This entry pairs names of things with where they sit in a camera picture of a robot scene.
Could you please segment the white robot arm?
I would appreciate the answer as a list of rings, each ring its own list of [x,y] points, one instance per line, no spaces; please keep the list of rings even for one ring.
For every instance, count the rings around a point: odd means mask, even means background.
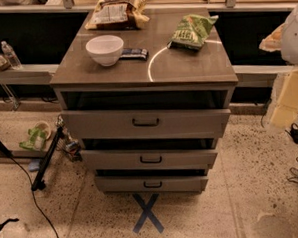
[[[298,116],[298,4],[283,24],[263,39],[259,48],[266,52],[280,51],[282,59],[293,65],[284,77],[270,123],[287,128]]]

